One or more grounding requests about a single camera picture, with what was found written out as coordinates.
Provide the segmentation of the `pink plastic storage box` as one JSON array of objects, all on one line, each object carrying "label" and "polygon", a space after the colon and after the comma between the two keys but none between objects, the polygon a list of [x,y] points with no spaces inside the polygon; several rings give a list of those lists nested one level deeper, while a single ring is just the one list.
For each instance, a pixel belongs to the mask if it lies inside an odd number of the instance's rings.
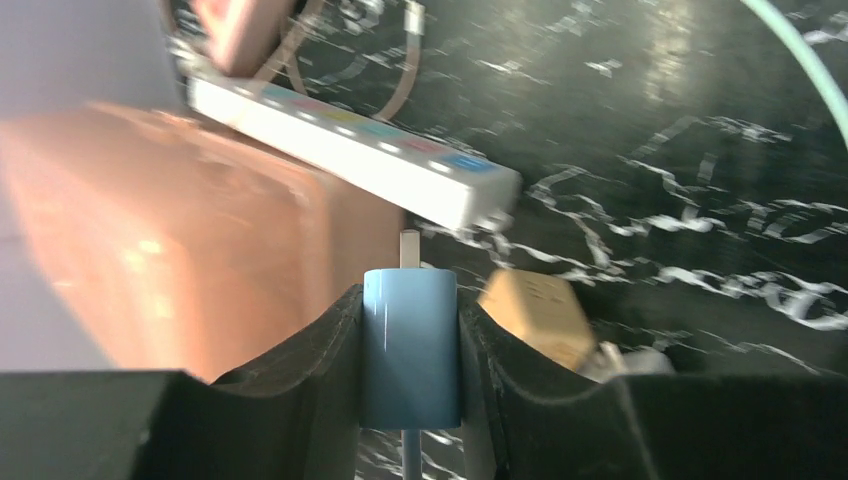
[{"label": "pink plastic storage box", "polygon": [[398,262],[399,207],[200,119],[23,116],[1,160],[33,260],[120,367],[215,380]]}]

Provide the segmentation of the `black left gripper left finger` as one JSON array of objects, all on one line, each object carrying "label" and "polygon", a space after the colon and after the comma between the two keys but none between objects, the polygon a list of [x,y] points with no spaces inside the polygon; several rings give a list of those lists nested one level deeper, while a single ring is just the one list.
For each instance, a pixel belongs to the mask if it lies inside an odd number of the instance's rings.
[{"label": "black left gripper left finger", "polygon": [[175,370],[1,377],[5,479],[350,479],[360,286],[206,384]]}]

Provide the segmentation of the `white power strip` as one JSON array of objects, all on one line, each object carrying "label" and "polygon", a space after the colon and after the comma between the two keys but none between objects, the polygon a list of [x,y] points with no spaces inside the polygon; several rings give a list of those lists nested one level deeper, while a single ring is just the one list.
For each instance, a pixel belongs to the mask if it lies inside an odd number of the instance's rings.
[{"label": "white power strip", "polygon": [[283,151],[446,229],[500,231],[518,172],[391,125],[268,84],[192,76],[197,113]]}]

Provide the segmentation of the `tan cube socket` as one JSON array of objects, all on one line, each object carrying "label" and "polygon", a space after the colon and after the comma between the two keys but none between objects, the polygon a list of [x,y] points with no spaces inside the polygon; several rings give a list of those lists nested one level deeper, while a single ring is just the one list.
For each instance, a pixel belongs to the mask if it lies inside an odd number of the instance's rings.
[{"label": "tan cube socket", "polygon": [[565,280],[517,269],[497,269],[478,304],[501,328],[571,371],[595,351],[597,341]]}]

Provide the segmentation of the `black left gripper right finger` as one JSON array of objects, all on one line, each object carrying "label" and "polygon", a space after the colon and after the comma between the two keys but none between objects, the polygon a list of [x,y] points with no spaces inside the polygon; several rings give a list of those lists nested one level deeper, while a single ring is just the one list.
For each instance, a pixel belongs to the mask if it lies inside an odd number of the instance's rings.
[{"label": "black left gripper right finger", "polygon": [[479,306],[458,313],[471,479],[843,479],[847,383],[566,370]]}]

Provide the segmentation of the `white cube socket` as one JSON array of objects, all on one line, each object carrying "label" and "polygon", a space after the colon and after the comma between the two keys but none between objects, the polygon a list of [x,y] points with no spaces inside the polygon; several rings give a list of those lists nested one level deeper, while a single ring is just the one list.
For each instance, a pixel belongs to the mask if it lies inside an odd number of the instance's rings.
[{"label": "white cube socket", "polygon": [[577,373],[597,383],[605,383],[624,375],[673,374],[670,359],[653,348],[622,353],[616,344],[601,342]]}]

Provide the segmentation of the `light blue plug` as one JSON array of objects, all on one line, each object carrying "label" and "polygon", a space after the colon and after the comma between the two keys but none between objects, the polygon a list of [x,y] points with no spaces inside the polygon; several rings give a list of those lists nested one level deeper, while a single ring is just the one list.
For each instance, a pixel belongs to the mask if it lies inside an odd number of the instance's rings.
[{"label": "light blue plug", "polygon": [[420,234],[404,230],[396,268],[364,275],[360,424],[434,430],[460,423],[456,276],[420,264]]}]

